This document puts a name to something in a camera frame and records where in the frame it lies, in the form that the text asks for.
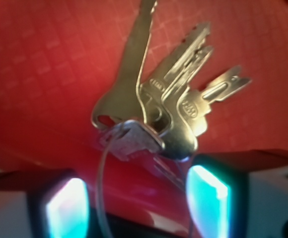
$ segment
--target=key blade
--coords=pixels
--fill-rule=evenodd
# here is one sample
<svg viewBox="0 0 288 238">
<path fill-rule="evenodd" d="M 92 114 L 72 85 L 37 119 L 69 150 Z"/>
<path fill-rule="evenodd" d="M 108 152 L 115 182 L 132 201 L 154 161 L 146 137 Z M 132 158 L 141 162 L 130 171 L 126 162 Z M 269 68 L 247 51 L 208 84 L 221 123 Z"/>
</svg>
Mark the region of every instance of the key blade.
<svg viewBox="0 0 288 238">
<path fill-rule="evenodd" d="M 181 60 L 181 64 L 183 64 L 183 62 L 191 57 L 189 51 L 194 52 L 200 49 L 206 40 L 206 36 L 209 34 L 209 22 L 198 24 L 197 28 L 192 30 L 186 37 L 185 42 L 180 44 L 169 56 L 164 58 L 149 78 L 164 78 L 175 64 L 177 64 L 176 67 L 178 68 L 180 64 L 179 60 Z"/>
<path fill-rule="evenodd" d="M 170 86 L 165 90 L 162 95 L 162 101 L 172 94 L 176 93 L 177 90 L 184 84 L 188 84 L 204 66 L 209 57 L 212 55 L 214 49 L 212 46 L 206 46 L 201 48 L 197 54 L 195 60 L 191 61 L 187 68 L 177 76 Z"/>
<path fill-rule="evenodd" d="M 190 44 L 186 48 L 186 50 L 183 51 L 178 61 L 166 74 L 165 76 L 166 81 L 172 81 L 174 78 L 178 76 L 178 74 L 180 74 L 180 72 L 185 70 L 185 67 L 186 67 L 185 63 L 187 63 L 194 57 L 194 55 L 196 54 L 196 51 L 199 50 L 202 44 L 205 42 L 205 37 L 209 34 L 209 32 L 210 32 L 210 24 L 203 23 L 197 26 L 196 31 L 194 31 L 192 35 L 188 36 L 188 39 L 187 39 L 188 42 L 190 42 L 193 39 L 193 37 L 196 37 L 196 38 L 192 42 L 192 44 Z"/>
<path fill-rule="evenodd" d="M 229 81 L 228 87 L 216 97 L 215 102 L 222 102 L 226 98 L 230 97 L 231 95 L 235 94 L 236 92 L 240 91 L 242 88 L 247 86 L 250 82 L 250 78 L 239 78 L 233 77 Z"/>
<path fill-rule="evenodd" d="M 218 76 L 213 81 L 211 81 L 207 85 L 206 89 L 215 87 L 215 86 L 219 85 L 220 83 L 226 82 L 227 79 L 232 78 L 233 76 L 237 76 L 240 72 L 241 72 L 241 66 L 240 65 L 234 66 L 231 69 L 227 70 L 222 75 Z"/>
<path fill-rule="evenodd" d="M 240 71 L 241 67 L 239 65 L 235 66 L 209 83 L 203 91 L 203 99 L 207 100 L 209 104 L 222 102 L 244 88 L 251 82 L 251 79 L 240 78 L 238 76 Z"/>
<path fill-rule="evenodd" d="M 123 52 L 116 81 L 93 108 L 91 122 L 100 130 L 108 128 L 108 125 L 99 119 L 101 116 L 108 116 L 114 122 L 133 117 L 146 122 L 143 114 L 144 106 L 139 94 L 142 69 L 150 40 L 152 13 L 156 2 L 156 0 L 142 0 L 139 15 Z"/>
</svg>

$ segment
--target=silver key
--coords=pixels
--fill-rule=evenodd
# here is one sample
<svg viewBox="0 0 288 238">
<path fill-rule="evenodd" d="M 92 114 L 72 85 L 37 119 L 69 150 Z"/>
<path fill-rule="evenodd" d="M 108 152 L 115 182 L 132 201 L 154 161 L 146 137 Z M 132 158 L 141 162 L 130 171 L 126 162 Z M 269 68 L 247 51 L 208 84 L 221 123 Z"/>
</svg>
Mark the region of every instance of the silver key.
<svg viewBox="0 0 288 238">
<path fill-rule="evenodd" d="M 158 153 L 164 149 L 164 142 L 148 125 L 137 121 L 127 120 L 102 132 L 98 138 L 102 150 L 107 146 L 110 138 L 118 133 L 110 152 L 121 161 L 128 161 L 141 151 Z"/>
<path fill-rule="evenodd" d="M 213 102 L 221 102 L 230 97 L 251 82 L 249 78 L 240 78 L 240 66 L 235 66 L 210 82 L 207 88 L 200 92 L 188 92 L 179 104 L 179 113 L 192 129 L 194 136 L 199 136 L 207 130 L 205 115 L 211 112 Z"/>
<path fill-rule="evenodd" d="M 183 70 L 170 87 L 162 95 L 162 107 L 171 118 L 171 123 L 167 130 L 161 134 L 165 143 L 165 149 L 161 155 L 173 159 L 183 160 L 191 156 L 198 147 L 197 139 L 193 134 L 189 124 L 179 114 L 178 107 L 182 98 L 190 89 L 188 82 L 196 75 L 199 67 L 206 62 L 206 59 L 192 61 Z"/>
<path fill-rule="evenodd" d="M 186 81 L 189 75 L 184 74 L 180 78 L 176 86 L 169 90 L 169 96 L 162 99 L 162 104 L 172 117 L 172 124 L 161 135 L 165 143 L 161 155 L 183 160 L 197 150 L 196 136 L 207 129 L 205 115 L 211 111 L 210 104 L 223 101 L 251 81 L 249 78 L 238 77 L 240 71 L 241 67 L 233 67 L 212 81 L 203 92 L 188 92 L 189 86 Z"/>
<path fill-rule="evenodd" d="M 186 41 L 162 61 L 150 75 L 149 80 L 141 85 L 140 98 L 144 105 L 146 123 L 157 132 L 163 132 L 171 123 L 170 116 L 161 107 L 162 96 L 167 92 L 167 88 L 176 84 L 176 80 L 187 69 L 193 69 L 196 74 L 212 54 L 212 47 L 205 47 L 202 51 L 200 50 L 209 32 L 210 24 L 208 22 L 199 24 L 188 35 Z"/>
<path fill-rule="evenodd" d="M 115 84 L 93 109 L 91 121 L 98 129 L 107 128 L 107 125 L 100 121 L 101 116 L 109 116 L 115 122 L 130 118 L 146 121 L 143 118 L 143 105 L 138 98 L 142 68 L 150 39 L 152 13 L 156 3 L 156 0 L 141 2 L 140 12 L 126 43 Z"/>
</svg>

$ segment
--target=red background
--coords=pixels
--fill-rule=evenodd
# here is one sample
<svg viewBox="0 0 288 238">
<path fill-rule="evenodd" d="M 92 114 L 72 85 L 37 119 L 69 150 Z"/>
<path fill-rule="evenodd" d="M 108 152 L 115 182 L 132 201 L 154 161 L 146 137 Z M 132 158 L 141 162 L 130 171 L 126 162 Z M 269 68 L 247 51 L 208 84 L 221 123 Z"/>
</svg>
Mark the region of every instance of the red background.
<svg viewBox="0 0 288 238">
<path fill-rule="evenodd" d="M 0 168 L 72 167 L 89 182 L 100 152 L 92 108 L 115 80 L 139 0 L 0 0 Z M 230 67 L 252 83 L 212 105 L 199 152 L 288 150 L 288 0 L 160 0 L 142 80 L 199 22 L 210 21 L 211 59 L 191 82 L 202 88 Z M 143 224 L 180 224 L 185 197 L 168 181 L 114 158 L 107 209 Z"/>
</svg>

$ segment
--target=cyan light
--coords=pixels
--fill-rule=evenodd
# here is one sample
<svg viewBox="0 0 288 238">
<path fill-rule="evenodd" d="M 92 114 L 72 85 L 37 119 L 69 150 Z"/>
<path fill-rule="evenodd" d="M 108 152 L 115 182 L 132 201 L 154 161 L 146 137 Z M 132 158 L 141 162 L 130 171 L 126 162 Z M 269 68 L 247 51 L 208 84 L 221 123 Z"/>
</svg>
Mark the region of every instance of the cyan light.
<svg viewBox="0 0 288 238">
<path fill-rule="evenodd" d="M 187 202 L 190 215 L 205 238 L 226 238 L 229 235 L 230 188 L 200 165 L 187 174 Z"/>
<path fill-rule="evenodd" d="M 83 180 L 70 179 L 46 206 L 50 238 L 86 237 L 89 200 Z"/>
</svg>

